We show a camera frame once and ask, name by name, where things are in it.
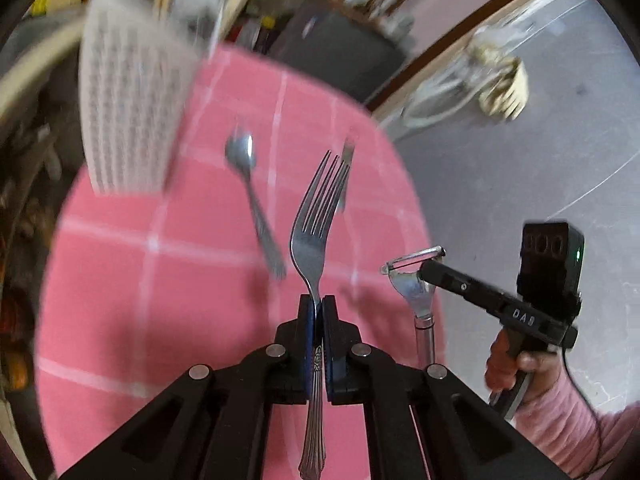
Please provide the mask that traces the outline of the pink sleeve forearm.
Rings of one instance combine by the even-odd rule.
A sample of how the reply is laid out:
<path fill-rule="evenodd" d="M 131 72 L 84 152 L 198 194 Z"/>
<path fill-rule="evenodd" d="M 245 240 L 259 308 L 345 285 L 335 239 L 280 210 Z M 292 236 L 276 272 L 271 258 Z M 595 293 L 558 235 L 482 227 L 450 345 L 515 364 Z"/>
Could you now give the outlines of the pink sleeve forearm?
<path fill-rule="evenodd" d="M 554 386 L 520 406 L 515 427 L 570 478 L 611 478 L 639 451 L 639 404 L 615 413 L 591 413 L 562 373 Z"/>

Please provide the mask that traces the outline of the right hand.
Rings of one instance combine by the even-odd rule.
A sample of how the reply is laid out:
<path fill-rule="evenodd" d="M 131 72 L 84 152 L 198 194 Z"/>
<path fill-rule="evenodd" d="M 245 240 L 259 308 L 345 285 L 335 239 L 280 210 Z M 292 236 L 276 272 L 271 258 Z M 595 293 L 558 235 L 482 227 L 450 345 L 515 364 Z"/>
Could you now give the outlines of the right hand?
<path fill-rule="evenodd" d="M 549 352 L 521 352 L 516 358 L 510 356 L 510 342 L 506 330 L 498 333 L 490 347 L 486 362 L 485 384 L 491 392 L 510 390 L 515 386 L 516 374 L 529 374 L 530 383 L 524 394 L 527 403 L 542 396 L 558 381 L 562 365 L 556 354 Z"/>

